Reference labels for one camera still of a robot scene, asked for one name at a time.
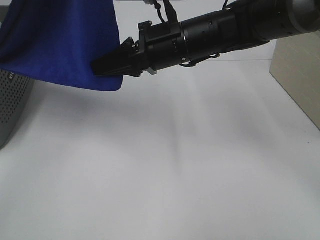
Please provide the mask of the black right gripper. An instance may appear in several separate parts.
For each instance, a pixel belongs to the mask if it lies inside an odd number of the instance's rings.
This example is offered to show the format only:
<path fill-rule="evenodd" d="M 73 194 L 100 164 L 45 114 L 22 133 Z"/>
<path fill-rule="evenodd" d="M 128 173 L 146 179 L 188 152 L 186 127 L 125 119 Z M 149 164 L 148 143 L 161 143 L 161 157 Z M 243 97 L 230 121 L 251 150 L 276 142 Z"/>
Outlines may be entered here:
<path fill-rule="evenodd" d="M 144 71 L 155 75 L 187 61 L 186 37 L 180 22 L 152 25 L 145 21 L 138 24 L 138 29 L 137 50 L 133 38 L 128 37 L 119 47 L 91 62 L 94 75 L 139 77 Z"/>

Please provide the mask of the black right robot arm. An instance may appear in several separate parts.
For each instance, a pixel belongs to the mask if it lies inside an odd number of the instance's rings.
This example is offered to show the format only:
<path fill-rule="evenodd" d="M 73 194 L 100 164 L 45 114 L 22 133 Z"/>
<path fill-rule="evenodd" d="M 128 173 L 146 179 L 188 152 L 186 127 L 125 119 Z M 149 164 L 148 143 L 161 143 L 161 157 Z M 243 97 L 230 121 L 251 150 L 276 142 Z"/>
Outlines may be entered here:
<path fill-rule="evenodd" d="M 173 5 L 160 24 L 138 24 L 139 39 L 127 38 L 115 50 L 93 60 L 96 76 L 139 77 L 173 66 L 192 68 L 222 54 L 259 47 L 272 40 L 320 29 L 317 0 L 236 0 L 219 11 L 179 21 Z"/>

